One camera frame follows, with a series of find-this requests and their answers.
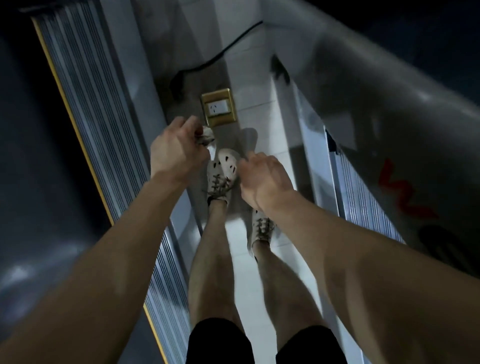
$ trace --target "gold outlet cover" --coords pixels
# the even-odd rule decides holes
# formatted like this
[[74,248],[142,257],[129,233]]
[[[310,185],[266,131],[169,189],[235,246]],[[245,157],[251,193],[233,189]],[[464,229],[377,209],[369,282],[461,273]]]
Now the gold outlet cover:
[[[235,109],[235,103],[233,102],[233,97],[229,88],[203,94],[201,99],[202,108],[204,109],[204,116],[208,127],[213,128],[215,126],[230,124],[237,121],[237,110]],[[227,102],[230,104],[231,112],[218,116],[209,116],[207,105],[221,100],[227,100]]]

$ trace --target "red zigzag line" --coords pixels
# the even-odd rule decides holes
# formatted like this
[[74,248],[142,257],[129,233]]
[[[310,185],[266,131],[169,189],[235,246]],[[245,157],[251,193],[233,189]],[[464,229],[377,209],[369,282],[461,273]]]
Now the red zigzag line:
[[408,204],[412,199],[415,190],[413,189],[412,184],[405,180],[390,182],[394,169],[393,162],[388,158],[385,159],[384,166],[380,172],[380,178],[378,179],[378,184],[381,187],[399,191],[396,205],[400,211],[414,218],[438,218],[435,211],[428,206],[411,206]]

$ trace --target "person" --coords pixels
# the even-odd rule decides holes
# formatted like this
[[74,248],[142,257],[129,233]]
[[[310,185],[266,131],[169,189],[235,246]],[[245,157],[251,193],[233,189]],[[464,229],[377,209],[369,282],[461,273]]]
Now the person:
[[[142,309],[172,209],[209,159],[195,143],[200,129],[195,117],[176,118],[153,142],[151,180],[69,277],[1,344],[0,362],[119,358]],[[372,363],[478,360],[479,280],[310,203],[294,191],[275,157],[250,153],[248,160],[237,160],[226,150],[216,161],[228,163],[226,157],[234,163],[207,168],[209,219],[190,275],[193,331],[187,362],[253,362],[235,307],[225,233],[229,190],[237,176],[243,199],[254,209],[249,250],[276,329],[278,362],[345,363],[345,357],[302,282],[270,251],[273,222],[298,249],[318,289]]]

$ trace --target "left arm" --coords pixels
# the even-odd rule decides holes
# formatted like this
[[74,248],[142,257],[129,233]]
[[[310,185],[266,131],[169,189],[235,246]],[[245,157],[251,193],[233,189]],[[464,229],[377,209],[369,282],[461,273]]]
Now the left arm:
[[115,226],[0,346],[0,362],[116,362],[142,305],[163,232],[191,174],[208,159],[196,118],[152,144],[152,179]]

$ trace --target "white sneaker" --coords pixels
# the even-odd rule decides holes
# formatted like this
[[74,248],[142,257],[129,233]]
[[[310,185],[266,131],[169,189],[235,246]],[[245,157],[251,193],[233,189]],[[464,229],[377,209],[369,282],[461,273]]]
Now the white sneaker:
[[247,249],[253,255],[253,243],[261,240],[270,244],[272,240],[275,223],[270,220],[262,211],[253,210],[252,213],[252,236],[247,242]]
[[221,149],[207,166],[207,202],[222,200],[230,203],[231,189],[237,179],[237,161],[240,156],[231,149]]

